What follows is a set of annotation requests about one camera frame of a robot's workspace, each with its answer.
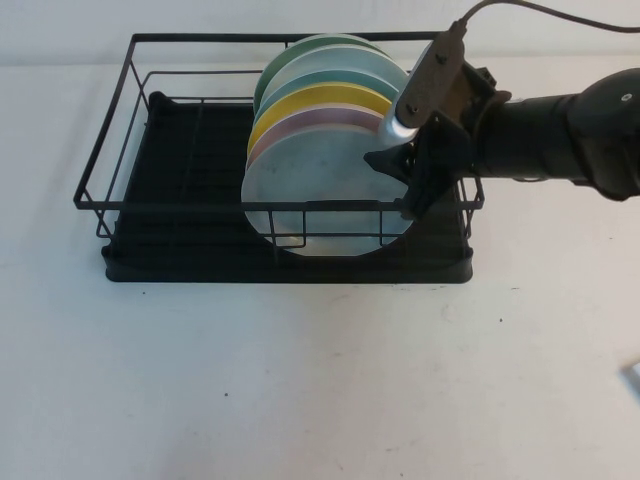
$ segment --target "black cable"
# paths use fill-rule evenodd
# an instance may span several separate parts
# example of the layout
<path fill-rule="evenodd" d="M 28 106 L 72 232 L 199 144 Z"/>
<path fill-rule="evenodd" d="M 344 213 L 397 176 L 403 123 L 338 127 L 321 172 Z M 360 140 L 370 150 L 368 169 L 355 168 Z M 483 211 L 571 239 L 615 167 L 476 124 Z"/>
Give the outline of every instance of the black cable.
<path fill-rule="evenodd" d="M 545 13 L 553 17 L 561 18 L 569 22 L 579 23 L 581 25 L 587 25 L 588 27 L 599 28 L 601 30 L 608 30 L 610 32 L 640 33 L 640 27 L 620 27 L 617 25 L 609 25 L 608 23 L 596 22 L 595 20 L 589 20 L 589 19 L 578 17 L 575 15 L 569 15 L 568 13 L 559 12 L 558 10 L 554 10 L 549 7 L 543 7 L 542 5 L 538 5 L 532 2 L 527 2 L 525 0 L 484 0 L 478 3 L 475 7 L 471 8 L 471 10 L 469 10 L 467 14 L 464 17 L 462 17 L 461 21 L 464 24 L 466 24 L 471 17 L 473 17 L 476 13 L 478 13 L 484 7 L 488 7 L 490 5 L 500 5 L 500 4 L 515 5 L 518 7 L 529 8 L 531 10 Z"/>

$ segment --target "yellow plate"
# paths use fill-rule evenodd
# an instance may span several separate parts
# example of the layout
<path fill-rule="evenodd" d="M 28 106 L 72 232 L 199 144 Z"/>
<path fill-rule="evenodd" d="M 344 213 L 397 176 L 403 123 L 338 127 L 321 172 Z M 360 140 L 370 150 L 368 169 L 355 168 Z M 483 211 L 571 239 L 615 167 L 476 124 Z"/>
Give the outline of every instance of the yellow plate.
<path fill-rule="evenodd" d="M 318 83 L 282 97 L 271 105 L 253 126 L 249 137 L 247 155 L 262 136 L 274 123 L 287 115 L 320 103 L 350 103 L 365 107 L 382 115 L 391 107 L 391 101 L 369 88 L 352 83 L 327 82 Z"/>

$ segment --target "dish rack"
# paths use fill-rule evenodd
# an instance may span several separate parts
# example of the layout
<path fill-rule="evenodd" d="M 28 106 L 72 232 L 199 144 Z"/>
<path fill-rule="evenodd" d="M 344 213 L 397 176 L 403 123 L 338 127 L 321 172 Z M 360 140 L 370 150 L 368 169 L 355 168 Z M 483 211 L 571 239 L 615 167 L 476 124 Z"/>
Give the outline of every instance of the dish rack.
<path fill-rule="evenodd" d="M 424 47 L 437 32 L 355 35 L 378 42 L 419 41 Z M 266 63 L 279 49 L 306 36 L 133 35 L 74 195 L 78 209 L 96 214 L 97 236 L 109 241 L 102 248 L 109 279 L 461 283 L 471 278 L 471 220 L 484 204 L 478 178 L 458 182 L 403 235 L 382 232 L 385 212 L 399 211 L 394 202 L 241 202 L 246 145 L 253 123 L 252 97 L 247 93 L 261 69 L 210 70 L 201 64 L 211 65 L 212 51 L 231 62 L 242 52 L 254 58 L 254 52 L 260 51 Z M 192 68 L 179 51 L 196 45 L 204 48 L 188 58 L 200 65 Z M 142 46 L 151 47 L 150 52 L 144 63 L 135 64 L 134 54 Z M 158 65 L 158 58 L 171 55 L 177 55 L 178 66 Z M 243 85 L 244 94 L 238 93 Z M 247 211 L 265 212 L 270 231 L 256 232 L 246 219 Z M 275 232 L 273 214 L 282 211 L 300 213 L 301 232 Z M 315 212 L 356 211 L 377 212 L 379 232 L 306 231 L 307 218 Z M 374 237 L 382 248 L 358 257 L 306 257 L 296 255 L 295 247 L 277 246 L 281 237 L 297 237 L 303 247 L 312 236 Z"/>

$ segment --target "pink plate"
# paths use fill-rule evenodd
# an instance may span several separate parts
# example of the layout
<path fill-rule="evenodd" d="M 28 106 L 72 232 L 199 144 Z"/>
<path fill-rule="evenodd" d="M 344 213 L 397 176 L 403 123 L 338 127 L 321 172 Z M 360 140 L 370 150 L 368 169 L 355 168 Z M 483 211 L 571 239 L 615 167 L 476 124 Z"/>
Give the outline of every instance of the pink plate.
<path fill-rule="evenodd" d="M 378 112 L 351 104 L 324 103 L 299 110 L 275 123 L 262 134 L 249 152 L 246 168 L 249 169 L 254 160 L 275 142 L 303 128 L 330 124 L 354 125 L 377 134 L 381 121 L 382 115 Z"/>

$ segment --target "stack of plates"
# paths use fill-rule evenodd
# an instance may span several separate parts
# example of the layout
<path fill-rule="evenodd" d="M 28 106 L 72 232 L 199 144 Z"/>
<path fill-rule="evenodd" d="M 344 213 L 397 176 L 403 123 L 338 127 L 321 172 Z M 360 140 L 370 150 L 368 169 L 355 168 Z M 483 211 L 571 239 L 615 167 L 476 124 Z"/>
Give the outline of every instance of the stack of plates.
<path fill-rule="evenodd" d="M 255 121 L 247 147 L 243 202 L 321 200 L 393 201 L 406 185 L 372 170 L 367 152 L 383 150 L 377 131 L 407 74 L 370 42 L 350 35 L 306 38 L 264 70 L 254 95 Z M 247 212 L 261 234 L 271 231 L 266 212 Z M 303 245 L 301 212 L 274 212 L 274 230 L 289 234 L 277 245 Z M 402 234 L 410 222 L 385 212 L 382 231 Z M 352 256 L 380 248 L 378 212 L 309 212 L 300 255 Z M 383 243 L 390 243 L 386 237 Z"/>

